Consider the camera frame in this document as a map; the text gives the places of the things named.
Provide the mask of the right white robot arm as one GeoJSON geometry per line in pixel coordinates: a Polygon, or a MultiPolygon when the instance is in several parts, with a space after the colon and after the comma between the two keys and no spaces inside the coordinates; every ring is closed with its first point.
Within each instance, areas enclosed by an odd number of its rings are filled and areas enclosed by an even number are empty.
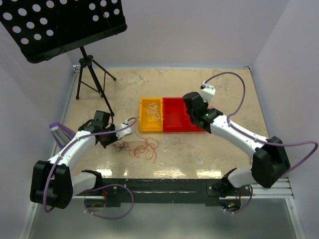
{"type": "Polygon", "coordinates": [[[215,108],[208,108],[198,92],[183,96],[190,122],[209,134],[219,136],[245,152],[252,164],[247,168],[234,168],[226,173],[212,188],[220,197],[232,196],[240,187],[259,184],[271,188],[291,167],[282,141],[256,135],[247,129],[227,121],[227,116],[215,108]]]}

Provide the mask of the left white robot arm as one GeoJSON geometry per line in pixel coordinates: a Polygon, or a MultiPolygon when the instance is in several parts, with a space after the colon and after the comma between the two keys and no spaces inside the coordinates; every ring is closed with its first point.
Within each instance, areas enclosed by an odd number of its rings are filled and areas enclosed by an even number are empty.
{"type": "Polygon", "coordinates": [[[91,195],[103,191],[100,173],[84,170],[72,176],[71,171],[93,146],[99,143],[106,147],[119,139],[122,125],[109,122],[109,118],[109,113],[96,111],[94,118],[81,125],[56,155],[35,163],[30,188],[32,202],[42,204],[49,213],[55,208],[66,208],[73,196],[86,190],[91,195]]]}

